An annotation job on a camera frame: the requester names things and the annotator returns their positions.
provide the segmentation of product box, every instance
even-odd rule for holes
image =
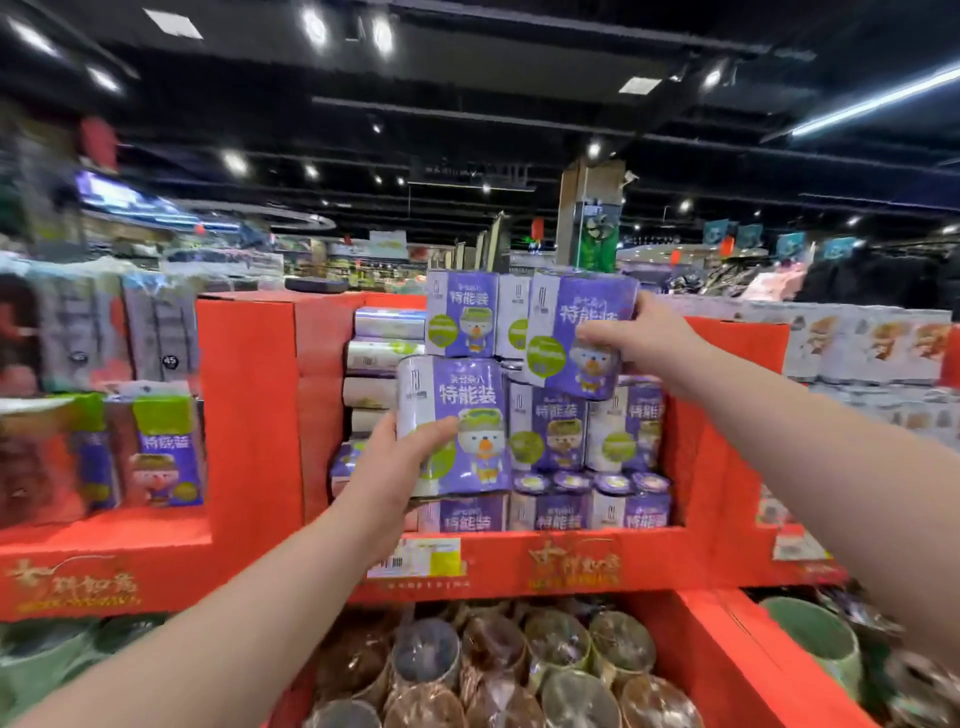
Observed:
[[[480,271],[427,271],[426,352],[493,356],[497,275]]]
[[[587,467],[599,473],[656,467],[663,423],[663,389],[651,377],[622,376],[613,396],[591,402]]]
[[[637,281],[602,273],[537,271],[530,286],[524,378],[572,397],[608,400],[620,374],[620,353],[586,344],[577,325],[633,318]]]
[[[497,362],[411,356],[400,362],[396,384],[397,438],[444,417],[459,420],[457,437],[426,462],[413,497],[509,490],[507,402]]]
[[[357,308],[353,335],[368,339],[423,341],[426,311],[404,308]]]
[[[503,274],[499,277],[496,303],[496,348],[504,359],[522,359],[527,348],[527,308],[530,277]]]
[[[443,498],[424,503],[419,512],[420,533],[481,533],[502,531],[507,522],[506,493],[466,498]]]
[[[416,341],[352,339],[347,343],[347,374],[395,376],[400,361],[423,351],[423,343]]]
[[[586,434],[586,400],[510,381],[510,451],[515,469],[580,470]]]

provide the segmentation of left hand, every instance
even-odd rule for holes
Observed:
[[[421,425],[396,438],[396,413],[388,412],[373,429],[353,476],[334,503],[364,538],[369,563],[383,561],[403,534],[403,516],[420,466],[457,434],[457,418]]]

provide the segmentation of ceiling light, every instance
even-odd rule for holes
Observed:
[[[389,56],[394,52],[394,31],[386,15],[378,15],[373,19],[373,45],[381,56]]]
[[[234,152],[231,149],[226,149],[221,154],[221,157],[224,160],[224,165],[229,170],[230,174],[234,177],[246,177],[247,173],[250,171],[250,166],[247,164],[247,161],[244,159],[244,156],[239,152]]]
[[[53,56],[54,58],[60,55],[60,51],[57,50],[57,46],[53,44],[50,38],[35,30],[32,26],[27,25],[26,23],[21,23],[19,20],[14,20],[11,17],[7,18],[7,22],[10,23],[10,27],[13,32],[20,36],[20,40],[25,42],[27,45],[36,49],[40,53],[45,53],[48,56]]]
[[[646,96],[654,90],[659,83],[660,79],[645,79],[641,76],[634,76],[623,85],[620,93],[635,93],[638,96]]]
[[[307,39],[314,48],[323,48],[326,45],[326,23],[320,17],[316,8],[307,6],[300,11],[300,23]]]
[[[937,86],[944,84],[950,84],[958,79],[960,79],[960,66],[954,66],[947,70],[938,71],[937,73],[934,73],[921,81],[916,81],[913,84],[899,86],[887,91],[886,93],[873,96],[866,101],[860,102],[859,104],[853,104],[845,109],[840,109],[838,111],[834,111],[833,113],[825,114],[824,116],[818,116],[810,121],[804,121],[803,124],[791,129],[789,133],[793,136],[805,136],[809,133],[819,132],[821,129],[825,129],[826,127],[831,127],[834,124],[840,124],[841,122],[854,119],[858,116],[863,116],[871,111],[876,111],[880,107],[896,104],[904,99],[910,98],[911,96],[917,96],[918,94],[926,93],[932,88],[936,88]]]
[[[150,19],[168,36],[192,37],[196,40],[204,39],[186,15],[177,15],[175,12],[148,11],[146,8],[143,9],[143,12],[149,15]]]

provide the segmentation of ceiling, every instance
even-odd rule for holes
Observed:
[[[144,2],[203,38],[163,33]],[[903,239],[960,220],[960,83],[810,138],[778,135],[960,62],[949,0],[314,2],[320,52],[289,0],[0,0],[64,49],[50,59],[0,35],[0,88],[103,115],[138,188],[320,212],[357,236],[470,241],[505,210],[515,239],[535,216],[551,238],[560,176],[594,140],[637,177],[627,238],[696,240],[704,221],[730,218],[771,235]],[[383,13],[389,58],[372,42]],[[93,86],[89,62],[123,92]],[[705,92],[719,64],[724,82]],[[619,93],[634,76],[663,81]],[[247,155],[245,179],[225,148]]]

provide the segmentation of white packaging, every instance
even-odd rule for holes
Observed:
[[[344,407],[396,409],[396,379],[348,376],[344,379]]]
[[[496,344],[493,353],[504,359],[522,359],[527,344],[530,278],[504,274],[497,282]]]

